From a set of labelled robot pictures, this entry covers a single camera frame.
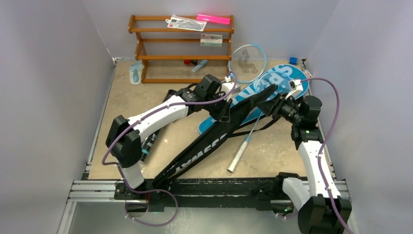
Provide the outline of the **black Crossway racket bag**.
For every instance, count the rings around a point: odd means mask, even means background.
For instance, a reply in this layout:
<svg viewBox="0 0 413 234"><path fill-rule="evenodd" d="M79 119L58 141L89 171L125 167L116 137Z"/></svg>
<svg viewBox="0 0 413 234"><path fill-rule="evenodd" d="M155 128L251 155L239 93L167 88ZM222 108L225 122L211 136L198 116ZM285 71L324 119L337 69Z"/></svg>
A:
<svg viewBox="0 0 413 234"><path fill-rule="evenodd" d="M239 128L249 113L273 95L277 88L276 84L271 84L230 108L230 121L214 122L153 179L152 186L160 189L165 183L183 175L212 154Z"/></svg>

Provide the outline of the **black shuttlecock tube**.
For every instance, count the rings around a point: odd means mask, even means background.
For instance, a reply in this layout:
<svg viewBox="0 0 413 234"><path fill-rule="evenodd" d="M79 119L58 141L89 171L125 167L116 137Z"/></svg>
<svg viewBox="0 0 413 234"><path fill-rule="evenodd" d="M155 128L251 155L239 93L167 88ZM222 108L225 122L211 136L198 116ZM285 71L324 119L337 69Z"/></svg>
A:
<svg viewBox="0 0 413 234"><path fill-rule="evenodd" d="M150 152L151 148L153 147L153 144L154 144L159 132L160 132L160 130L154 132L149 137L147 137L145 139L145 141L142 143L142 156L141 156L141 159L140 159L141 162L145 162L147 156L149 155L149 152Z"/></svg>

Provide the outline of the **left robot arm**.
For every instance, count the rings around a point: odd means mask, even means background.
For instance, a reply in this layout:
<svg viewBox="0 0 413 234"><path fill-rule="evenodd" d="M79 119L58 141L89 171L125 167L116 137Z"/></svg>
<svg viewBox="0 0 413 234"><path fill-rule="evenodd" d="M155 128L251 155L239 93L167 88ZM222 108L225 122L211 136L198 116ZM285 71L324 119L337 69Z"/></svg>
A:
<svg viewBox="0 0 413 234"><path fill-rule="evenodd" d="M239 88L233 73L224 80L208 74L199 83L172 90L169 98L142 114L129 118L117 116L106 138L102 165L116 166L127 184L126 193L132 199L142 198L145 178L139 161L145 140L166 125L201 110L208 111L216 120L227 120L231 97Z"/></svg>

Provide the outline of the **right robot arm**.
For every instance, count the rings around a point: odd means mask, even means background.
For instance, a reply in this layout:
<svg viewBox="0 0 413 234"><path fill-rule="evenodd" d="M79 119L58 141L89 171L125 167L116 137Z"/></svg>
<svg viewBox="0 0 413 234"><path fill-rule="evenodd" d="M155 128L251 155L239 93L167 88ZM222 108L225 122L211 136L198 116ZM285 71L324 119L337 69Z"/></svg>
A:
<svg viewBox="0 0 413 234"><path fill-rule="evenodd" d="M302 234L342 234L352 211L350 200L339 192L330 174L324 139L318 127L322 102L315 96L297 104L293 97L277 95L271 115L292 124L291 138L303 160L308 188L298 178L285 178L274 184L279 198L289 196L297 209Z"/></svg>

